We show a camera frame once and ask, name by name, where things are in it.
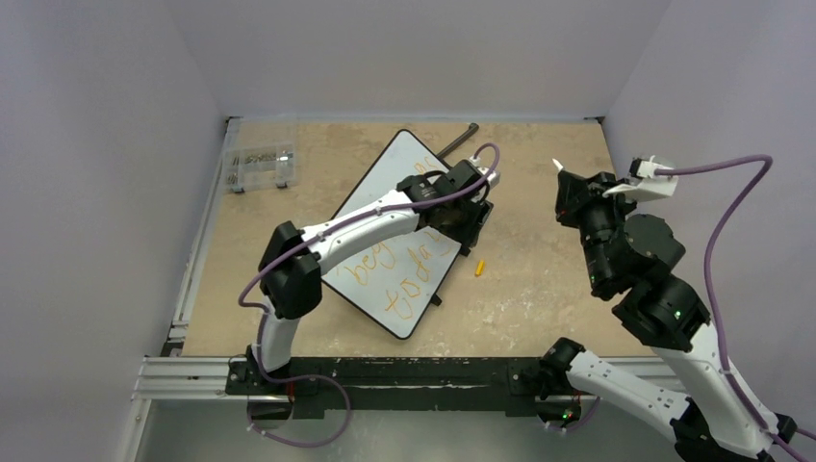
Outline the white whiteboard black frame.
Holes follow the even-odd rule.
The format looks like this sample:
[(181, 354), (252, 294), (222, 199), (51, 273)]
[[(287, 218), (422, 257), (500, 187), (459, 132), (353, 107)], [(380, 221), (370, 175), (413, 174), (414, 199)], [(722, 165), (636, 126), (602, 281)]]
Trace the white whiteboard black frame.
[[(355, 212), (407, 176), (447, 166), (413, 133), (398, 131), (347, 194), (336, 218)], [(431, 228), (375, 244), (339, 263), (323, 282), (394, 337), (415, 331), (460, 244)]]

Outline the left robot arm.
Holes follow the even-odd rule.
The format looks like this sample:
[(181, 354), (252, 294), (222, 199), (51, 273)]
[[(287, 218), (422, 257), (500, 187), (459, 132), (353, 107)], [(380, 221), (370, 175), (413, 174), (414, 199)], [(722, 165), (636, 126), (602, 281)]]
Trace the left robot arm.
[(475, 245), (492, 206), (487, 197), (499, 182), (496, 164), (479, 165), (470, 157), (448, 171), (410, 175), (383, 196), (351, 213), (298, 228), (286, 221), (268, 242), (257, 274), (240, 292), (241, 307), (252, 307), (249, 292), (259, 288), (256, 303), (262, 320), (247, 358), (254, 364), (249, 380), (273, 394), (286, 382), (296, 329), (322, 300), (322, 278), (344, 260), (375, 244), (430, 227), (463, 248)]

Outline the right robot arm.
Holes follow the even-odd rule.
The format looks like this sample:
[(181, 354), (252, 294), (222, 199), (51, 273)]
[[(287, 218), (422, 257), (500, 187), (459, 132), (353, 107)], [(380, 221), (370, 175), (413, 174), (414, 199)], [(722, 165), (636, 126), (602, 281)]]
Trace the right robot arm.
[(591, 293), (614, 300), (623, 328), (674, 372), (682, 391), (655, 385), (560, 338), (541, 358), (540, 395), (589, 393), (650, 425), (686, 461), (767, 461), (795, 421), (764, 407), (719, 349), (709, 308), (673, 273), (685, 249), (666, 221), (639, 214), (621, 181), (560, 171), (557, 221), (580, 234)]

